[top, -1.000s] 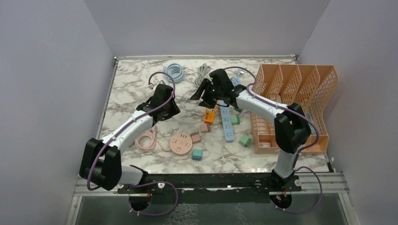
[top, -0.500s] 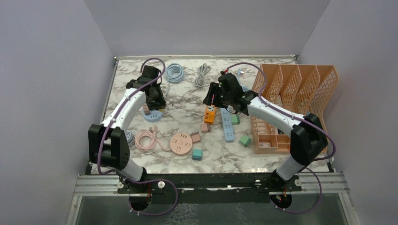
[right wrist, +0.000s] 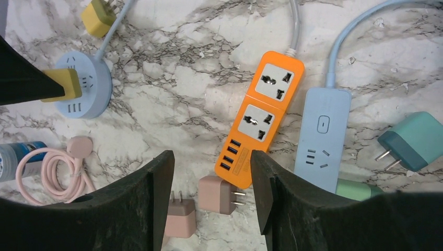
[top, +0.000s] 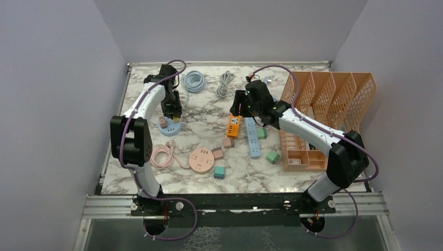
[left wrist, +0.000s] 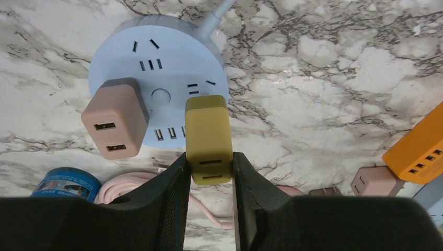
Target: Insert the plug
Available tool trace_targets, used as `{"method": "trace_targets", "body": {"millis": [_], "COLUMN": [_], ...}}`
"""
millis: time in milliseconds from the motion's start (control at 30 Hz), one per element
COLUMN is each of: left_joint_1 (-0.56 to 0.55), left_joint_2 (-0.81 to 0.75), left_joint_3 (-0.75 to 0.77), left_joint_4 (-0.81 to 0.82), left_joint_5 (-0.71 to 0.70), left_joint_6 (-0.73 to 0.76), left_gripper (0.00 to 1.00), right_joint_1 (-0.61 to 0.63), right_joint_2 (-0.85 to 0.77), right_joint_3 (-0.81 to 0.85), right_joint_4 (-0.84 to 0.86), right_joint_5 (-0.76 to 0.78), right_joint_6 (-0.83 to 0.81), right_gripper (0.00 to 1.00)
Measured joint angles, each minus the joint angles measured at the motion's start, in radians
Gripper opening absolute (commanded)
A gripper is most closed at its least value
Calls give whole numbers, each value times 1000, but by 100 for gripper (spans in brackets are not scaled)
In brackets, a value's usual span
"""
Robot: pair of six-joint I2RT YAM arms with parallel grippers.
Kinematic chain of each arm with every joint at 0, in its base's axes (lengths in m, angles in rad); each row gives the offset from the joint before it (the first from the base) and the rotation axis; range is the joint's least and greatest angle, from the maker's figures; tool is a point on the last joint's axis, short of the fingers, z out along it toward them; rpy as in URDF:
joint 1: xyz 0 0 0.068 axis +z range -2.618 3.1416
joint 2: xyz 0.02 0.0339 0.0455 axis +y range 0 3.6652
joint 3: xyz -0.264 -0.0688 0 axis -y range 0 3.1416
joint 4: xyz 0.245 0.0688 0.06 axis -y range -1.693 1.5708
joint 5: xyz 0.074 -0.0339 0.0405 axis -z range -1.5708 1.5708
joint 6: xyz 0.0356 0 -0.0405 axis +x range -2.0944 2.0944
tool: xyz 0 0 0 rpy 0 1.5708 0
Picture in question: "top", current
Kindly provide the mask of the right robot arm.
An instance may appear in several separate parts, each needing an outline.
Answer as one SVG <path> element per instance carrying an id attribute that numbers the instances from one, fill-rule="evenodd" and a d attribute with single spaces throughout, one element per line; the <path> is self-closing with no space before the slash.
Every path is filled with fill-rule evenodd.
<path id="1" fill-rule="evenodd" d="M 265 126 L 292 133 L 312 144 L 328 158 L 326 174 L 316 180 L 301 199 L 302 208 L 314 213 L 329 195 L 348 188 L 368 167 L 368 153 L 361 135 L 335 130 L 317 122 L 285 101 L 275 101 L 267 85 L 252 81 L 235 92 L 230 112 L 244 118 L 258 117 Z"/>

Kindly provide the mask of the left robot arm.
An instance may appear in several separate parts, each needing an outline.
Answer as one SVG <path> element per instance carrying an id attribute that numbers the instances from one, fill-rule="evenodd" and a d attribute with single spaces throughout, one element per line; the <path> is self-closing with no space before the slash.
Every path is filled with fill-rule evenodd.
<path id="1" fill-rule="evenodd" d="M 181 118 L 182 105 L 176 87 L 180 73 L 171 62 L 163 64 L 158 74 L 144 79 L 143 89 L 129 109 L 110 120 L 111 154 L 122 168 L 130 171 L 137 194 L 146 198 L 144 207 L 153 215 L 162 212 L 164 200 L 159 197 L 161 185 L 151 167 L 154 147 L 149 121 L 158 106 L 164 117 Z"/>

